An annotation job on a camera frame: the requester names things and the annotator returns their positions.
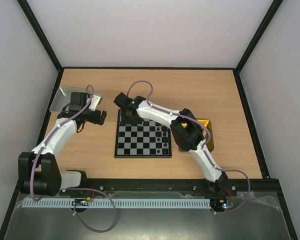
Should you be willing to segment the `black magnetic chess board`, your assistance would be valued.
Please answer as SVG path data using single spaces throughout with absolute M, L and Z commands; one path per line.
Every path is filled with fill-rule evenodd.
M 126 124 L 122 111 L 118 111 L 115 158 L 171 158 L 172 144 L 170 129 L 158 122 L 145 118 L 137 125 Z

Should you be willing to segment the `gold metal tin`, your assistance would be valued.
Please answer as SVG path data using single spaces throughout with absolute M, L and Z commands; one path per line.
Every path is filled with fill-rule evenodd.
M 210 133 L 210 140 L 208 141 L 208 143 L 206 144 L 206 146 L 207 146 L 208 150 L 210 152 L 212 152 L 215 149 L 212 123 L 211 123 L 211 121 L 209 119 L 202 119 L 202 118 L 198 118 L 197 121 L 200 122 L 201 124 L 203 124 L 207 128 L 207 130 L 209 131 L 209 133 Z M 184 128 L 186 128 L 187 127 L 187 123 L 186 122 L 182 123 L 182 126 Z M 203 136 L 204 136 L 204 139 L 207 141 L 208 138 L 209 138 L 209 136 L 208 136 L 206 130 L 203 130 Z M 178 152 L 179 153 L 186 153 L 187 151 L 178 146 Z

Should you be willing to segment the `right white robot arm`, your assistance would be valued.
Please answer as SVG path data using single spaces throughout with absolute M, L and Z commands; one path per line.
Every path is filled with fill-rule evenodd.
M 189 152 L 199 165 L 208 191 L 214 196 L 225 191 L 228 176 L 216 163 L 207 146 L 211 134 L 189 109 L 168 109 L 145 97 L 138 95 L 132 99 L 122 92 L 113 102 L 129 123 L 139 124 L 142 120 L 149 119 L 169 128 L 177 146 Z

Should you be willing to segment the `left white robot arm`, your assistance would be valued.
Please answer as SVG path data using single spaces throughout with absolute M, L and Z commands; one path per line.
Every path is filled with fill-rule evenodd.
M 67 170 L 60 172 L 57 159 L 70 138 L 80 133 L 89 122 L 103 125 L 106 111 L 97 106 L 102 96 L 94 92 L 72 92 L 70 102 L 57 115 L 56 122 L 48 135 L 30 152 L 18 157 L 19 191 L 30 194 L 34 202 L 44 196 L 56 196 L 60 191 L 80 186 L 85 172 Z

